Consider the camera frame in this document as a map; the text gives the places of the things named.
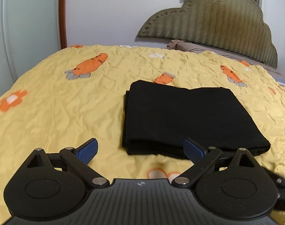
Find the black cloth garment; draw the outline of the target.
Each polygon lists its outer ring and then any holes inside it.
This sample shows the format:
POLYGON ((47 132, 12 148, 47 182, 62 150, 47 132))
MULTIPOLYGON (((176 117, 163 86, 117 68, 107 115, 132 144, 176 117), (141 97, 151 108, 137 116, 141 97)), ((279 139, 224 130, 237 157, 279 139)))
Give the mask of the black cloth garment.
POLYGON ((122 146, 130 155, 186 159, 183 142, 224 152, 243 147, 257 156, 269 141, 231 90, 178 88, 138 80, 125 94, 122 146))

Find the yellow carrot print quilt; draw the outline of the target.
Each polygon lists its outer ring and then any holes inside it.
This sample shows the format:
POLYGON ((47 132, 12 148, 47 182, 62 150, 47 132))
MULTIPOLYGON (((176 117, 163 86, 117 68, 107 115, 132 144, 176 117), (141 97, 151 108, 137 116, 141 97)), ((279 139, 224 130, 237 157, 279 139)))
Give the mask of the yellow carrot print quilt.
POLYGON ((137 80, 230 89, 271 144, 258 163, 285 177, 285 88, 263 67, 209 51, 74 46, 43 60, 0 97, 0 224, 10 217, 4 188, 37 147, 57 152, 95 138, 99 151, 90 166, 109 180, 173 179, 191 167, 122 149, 124 95, 137 80))

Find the beige striped pillow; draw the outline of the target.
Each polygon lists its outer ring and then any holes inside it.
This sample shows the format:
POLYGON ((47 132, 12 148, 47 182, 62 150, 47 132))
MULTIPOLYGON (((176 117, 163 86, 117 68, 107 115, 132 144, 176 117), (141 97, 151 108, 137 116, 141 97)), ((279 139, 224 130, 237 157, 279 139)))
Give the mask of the beige striped pillow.
POLYGON ((275 75, 281 76, 281 74, 277 72, 276 69, 272 68, 271 66, 268 66, 259 61, 256 61, 250 57, 247 57, 247 56, 244 56, 238 53, 234 53, 231 51, 226 51, 223 49, 218 49, 214 47, 209 47, 209 46, 205 46, 201 44, 195 44, 195 43, 191 43, 191 42, 187 42, 183 40, 177 40, 177 39, 171 40, 167 45, 167 49, 180 50, 183 52, 186 51, 186 52, 193 52, 193 53, 202 53, 205 51, 210 51, 212 53, 221 55, 229 59, 247 62, 249 65, 260 65, 264 69, 266 69, 268 72, 270 72, 272 76, 275 76, 275 75))

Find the olive green padded headboard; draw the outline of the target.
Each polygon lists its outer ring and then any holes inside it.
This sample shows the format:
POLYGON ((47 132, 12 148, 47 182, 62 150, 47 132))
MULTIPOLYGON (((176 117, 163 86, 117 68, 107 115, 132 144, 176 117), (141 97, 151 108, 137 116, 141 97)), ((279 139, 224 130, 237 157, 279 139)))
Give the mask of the olive green padded headboard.
POLYGON ((137 35, 186 40, 278 66, 271 30, 255 0, 186 0, 152 15, 137 35))

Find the frosted glass sliding door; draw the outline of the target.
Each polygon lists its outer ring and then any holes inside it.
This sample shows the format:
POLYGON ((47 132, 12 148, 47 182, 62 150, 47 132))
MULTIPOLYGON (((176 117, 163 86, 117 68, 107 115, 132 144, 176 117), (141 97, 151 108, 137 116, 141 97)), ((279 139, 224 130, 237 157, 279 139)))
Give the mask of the frosted glass sliding door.
POLYGON ((60 46, 59 0, 0 0, 0 96, 60 46))

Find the brown wooden door frame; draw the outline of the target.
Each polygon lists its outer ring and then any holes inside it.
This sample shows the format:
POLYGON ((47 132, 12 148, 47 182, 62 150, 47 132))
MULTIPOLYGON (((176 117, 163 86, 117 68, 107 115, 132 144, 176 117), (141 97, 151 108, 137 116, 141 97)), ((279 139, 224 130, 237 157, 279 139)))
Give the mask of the brown wooden door frame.
POLYGON ((61 49, 67 47, 66 35, 66 0, 58 0, 59 5, 59 33, 61 49))

